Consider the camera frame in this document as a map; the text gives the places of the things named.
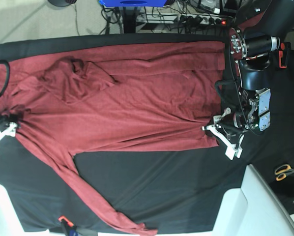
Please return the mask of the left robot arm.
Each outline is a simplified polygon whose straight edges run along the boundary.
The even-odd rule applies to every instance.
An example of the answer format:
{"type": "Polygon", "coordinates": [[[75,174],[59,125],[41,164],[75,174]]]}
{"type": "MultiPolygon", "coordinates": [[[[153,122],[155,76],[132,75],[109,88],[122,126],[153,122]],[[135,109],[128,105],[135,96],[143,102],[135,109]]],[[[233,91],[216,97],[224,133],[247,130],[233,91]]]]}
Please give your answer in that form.
{"type": "Polygon", "coordinates": [[[260,135],[270,126],[272,58],[278,57],[279,68],[287,67],[290,45],[283,39],[293,27],[294,0],[273,0],[254,26],[229,29],[232,79],[214,85],[226,108],[202,129],[226,146],[230,160],[240,158],[245,133],[260,135]]]}

